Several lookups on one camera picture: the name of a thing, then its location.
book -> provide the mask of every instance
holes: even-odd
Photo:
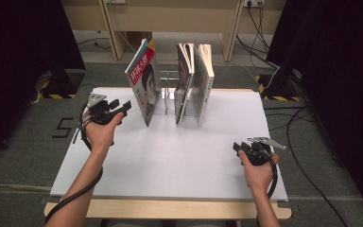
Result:
[[[212,47],[210,44],[199,44],[199,48],[194,48],[194,53],[196,68],[191,85],[191,99],[194,102],[197,123],[202,126],[215,78]]]
[[[192,78],[194,76],[194,44],[178,44],[179,82],[175,90],[176,124],[182,122]]]
[[[155,57],[155,43],[147,39],[141,45],[127,67],[125,74],[137,99],[147,127],[161,96],[161,75]]]

black stand base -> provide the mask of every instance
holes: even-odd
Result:
[[[261,98],[279,101],[299,101],[295,84],[290,79],[284,85],[280,85],[278,81],[270,81],[271,77],[272,75],[257,76],[257,81],[260,84],[259,93]]]
[[[42,98],[75,98],[78,86],[84,78],[83,73],[72,73],[67,75],[69,80],[59,85],[55,80],[48,80],[40,90]]]

electrical outlet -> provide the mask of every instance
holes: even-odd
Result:
[[[265,0],[244,0],[244,7],[248,7],[248,2],[251,1],[252,8],[259,8],[262,4],[262,7],[265,5]]]

